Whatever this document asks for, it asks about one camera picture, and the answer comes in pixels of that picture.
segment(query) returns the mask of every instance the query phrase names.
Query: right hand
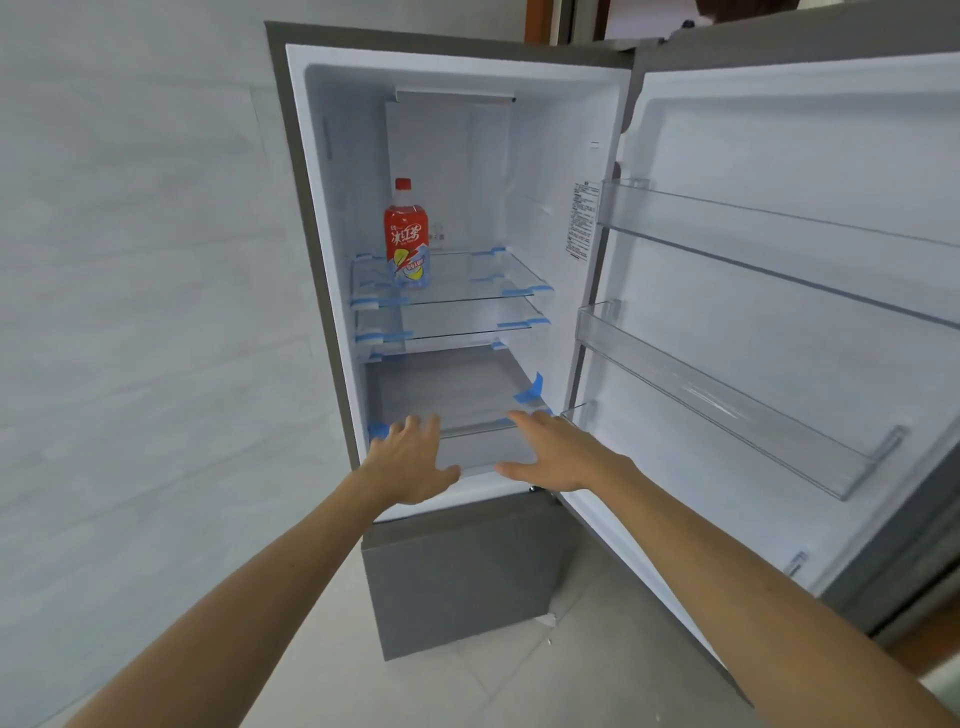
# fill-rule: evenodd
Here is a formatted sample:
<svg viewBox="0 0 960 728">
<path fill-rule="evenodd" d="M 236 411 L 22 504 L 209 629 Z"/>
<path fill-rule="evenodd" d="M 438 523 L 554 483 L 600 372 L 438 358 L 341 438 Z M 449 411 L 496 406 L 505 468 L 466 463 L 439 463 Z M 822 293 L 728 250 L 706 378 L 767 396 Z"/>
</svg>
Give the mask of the right hand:
<svg viewBox="0 0 960 728">
<path fill-rule="evenodd" d="M 497 463 L 496 471 L 550 491 L 593 490 L 598 484 L 630 472 L 633 461 L 605 448 L 596 438 L 562 417 L 546 412 L 507 414 L 537 454 L 533 465 Z"/>
</svg>

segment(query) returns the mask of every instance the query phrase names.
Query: white wall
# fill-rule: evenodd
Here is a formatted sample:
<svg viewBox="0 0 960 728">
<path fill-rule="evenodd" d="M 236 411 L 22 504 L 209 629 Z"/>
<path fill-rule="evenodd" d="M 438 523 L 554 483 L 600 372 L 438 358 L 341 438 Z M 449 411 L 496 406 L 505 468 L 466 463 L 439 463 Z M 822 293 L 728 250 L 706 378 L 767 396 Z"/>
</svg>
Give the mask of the white wall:
<svg viewBox="0 0 960 728">
<path fill-rule="evenodd" d="M 696 0 L 611 0 L 606 37 L 669 37 L 699 16 Z"/>
<path fill-rule="evenodd" d="M 262 21 L 523 0 L 0 0 L 0 725 L 102 685 L 348 469 Z"/>
</svg>

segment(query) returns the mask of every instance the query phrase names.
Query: wall tile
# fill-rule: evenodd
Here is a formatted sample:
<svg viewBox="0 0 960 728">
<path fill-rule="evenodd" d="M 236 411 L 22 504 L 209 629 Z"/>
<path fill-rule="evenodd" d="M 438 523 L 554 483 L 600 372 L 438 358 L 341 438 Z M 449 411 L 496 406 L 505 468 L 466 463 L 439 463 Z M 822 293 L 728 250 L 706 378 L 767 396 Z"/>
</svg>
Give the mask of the wall tile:
<svg viewBox="0 0 960 728">
<path fill-rule="evenodd" d="M 282 233 L 0 270 L 0 425 L 320 330 Z"/>
<path fill-rule="evenodd" d="M 318 369 L 300 339 L 0 430 L 0 553 L 312 421 Z"/>
<path fill-rule="evenodd" d="M 98 688 L 316 506 L 349 470 L 329 414 L 5 558 L 0 724 Z"/>
<path fill-rule="evenodd" d="M 276 235 L 247 88 L 0 74 L 0 263 Z"/>
</svg>

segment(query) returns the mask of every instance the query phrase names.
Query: crisper drawer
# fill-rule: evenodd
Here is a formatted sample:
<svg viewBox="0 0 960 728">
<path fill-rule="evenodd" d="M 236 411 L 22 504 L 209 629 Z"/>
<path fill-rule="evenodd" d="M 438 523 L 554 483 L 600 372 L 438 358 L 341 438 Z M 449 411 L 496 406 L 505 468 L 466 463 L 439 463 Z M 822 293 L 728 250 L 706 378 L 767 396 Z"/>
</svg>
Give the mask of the crisper drawer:
<svg viewBox="0 0 960 728">
<path fill-rule="evenodd" d="M 501 460 L 532 462 L 506 413 L 543 408 L 540 387 L 541 379 L 531 382 L 502 345 L 383 356 L 367 365 L 368 431 L 382 437 L 408 415 L 436 413 L 438 468 L 460 465 L 468 475 Z"/>
</svg>

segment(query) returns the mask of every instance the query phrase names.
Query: freezer drawer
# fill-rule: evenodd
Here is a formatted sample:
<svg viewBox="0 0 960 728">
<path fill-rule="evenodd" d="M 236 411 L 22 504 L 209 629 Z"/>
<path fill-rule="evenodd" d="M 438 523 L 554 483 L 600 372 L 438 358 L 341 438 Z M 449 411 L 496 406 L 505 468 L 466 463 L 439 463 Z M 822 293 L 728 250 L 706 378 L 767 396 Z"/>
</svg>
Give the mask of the freezer drawer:
<svg viewBox="0 0 960 728">
<path fill-rule="evenodd" d="M 437 467 L 459 465 L 464 477 L 500 460 L 533 462 L 510 409 L 543 409 L 534 382 L 506 347 L 471 347 L 385 356 L 367 365 L 372 437 L 408 415 L 441 417 Z"/>
<path fill-rule="evenodd" d="M 579 531 L 543 491 L 376 524 L 361 549 L 384 659 L 546 614 Z"/>
</svg>

